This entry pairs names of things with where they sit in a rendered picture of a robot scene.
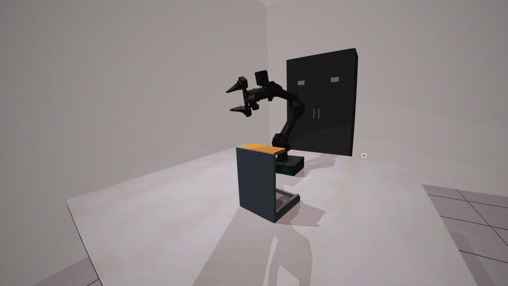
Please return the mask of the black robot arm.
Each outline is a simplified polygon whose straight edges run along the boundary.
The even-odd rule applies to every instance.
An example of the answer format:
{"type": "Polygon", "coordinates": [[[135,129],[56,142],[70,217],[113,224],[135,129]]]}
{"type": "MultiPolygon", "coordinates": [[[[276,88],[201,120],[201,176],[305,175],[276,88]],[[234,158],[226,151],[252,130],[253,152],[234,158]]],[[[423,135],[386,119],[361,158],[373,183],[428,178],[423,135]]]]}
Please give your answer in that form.
{"type": "MultiPolygon", "coordinates": [[[[276,133],[272,145],[273,147],[278,148],[286,148],[286,151],[277,155],[278,162],[287,162],[290,158],[287,157],[287,152],[290,151],[291,145],[288,143],[288,137],[290,135],[291,130],[298,118],[303,116],[306,108],[302,100],[299,99],[297,94],[287,92],[285,89],[274,81],[269,82],[268,72],[261,71],[255,72],[256,84],[262,86],[259,88],[261,92],[261,100],[268,99],[268,101],[272,101],[274,97],[280,97],[282,99],[289,100],[289,108],[290,108],[290,117],[288,118],[286,124],[284,125],[281,133],[276,133]],[[292,102],[295,101],[298,105],[293,105],[292,102]]],[[[247,92],[248,94],[248,103],[249,108],[252,110],[259,109],[259,105],[256,103],[259,101],[259,98],[256,98],[258,92],[247,92]]]]}

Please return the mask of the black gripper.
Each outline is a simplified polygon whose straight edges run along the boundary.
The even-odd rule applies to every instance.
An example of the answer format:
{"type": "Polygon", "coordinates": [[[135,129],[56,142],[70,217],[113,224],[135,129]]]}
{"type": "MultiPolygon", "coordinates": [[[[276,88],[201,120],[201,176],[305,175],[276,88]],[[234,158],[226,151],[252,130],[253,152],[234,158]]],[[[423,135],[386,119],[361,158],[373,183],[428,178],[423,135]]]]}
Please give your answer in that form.
{"type": "MultiPolygon", "coordinates": [[[[227,90],[226,93],[230,93],[230,92],[234,92],[238,89],[242,89],[242,92],[243,92],[243,97],[244,97],[244,106],[238,106],[238,107],[235,107],[235,108],[231,108],[230,111],[232,112],[242,112],[244,113],[244,115],[246,115],[247,117],[248,116],[251,116],[252,115],[252,109],[249,108],[249,105],[248,105],[248,94],[247,92],[258,92],[258,95],[256,95],[256,98],[259,98],[259,101],[261,100],[261,92],[259,90],[259,88],[253,88],[253,89],[250,89],[250,90],[247,90],[246,88],[248,88],[248,82],[247,82],[247,79],[243,76],[239,77],[238,78],[239,80],[237,80],[237,83],[232,86],[229,90],[227,90]]],[[[258,102],[259,102],[258,101],[258,102]]]]}

